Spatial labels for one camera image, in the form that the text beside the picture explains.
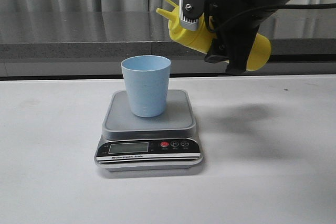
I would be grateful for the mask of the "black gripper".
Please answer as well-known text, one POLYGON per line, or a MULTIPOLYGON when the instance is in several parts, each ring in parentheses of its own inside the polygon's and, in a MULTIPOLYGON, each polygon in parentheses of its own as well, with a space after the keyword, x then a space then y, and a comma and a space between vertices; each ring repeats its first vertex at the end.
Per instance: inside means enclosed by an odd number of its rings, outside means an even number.
POLYGON ((197 31, 204 11, 208 28, 217 36, 205 60, 228 61, 225 71, 233 75, 256 71, 271 54, 269 39, 258 29, 276 5, 278 0, 179 0, 180 25, 197 31))

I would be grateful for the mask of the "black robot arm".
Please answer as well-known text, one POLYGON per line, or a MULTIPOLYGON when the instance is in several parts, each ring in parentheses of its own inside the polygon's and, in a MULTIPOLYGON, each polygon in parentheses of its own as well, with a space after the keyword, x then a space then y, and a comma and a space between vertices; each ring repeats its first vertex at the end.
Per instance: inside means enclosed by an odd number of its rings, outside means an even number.
POLYGON ((180 0, 183 28, 202 25, 214 34, 205 61, 227 61, 226 72, 240 74, 262 68, 271 54, 270 41, 259 34, 260 24, 290 0, 180 0))

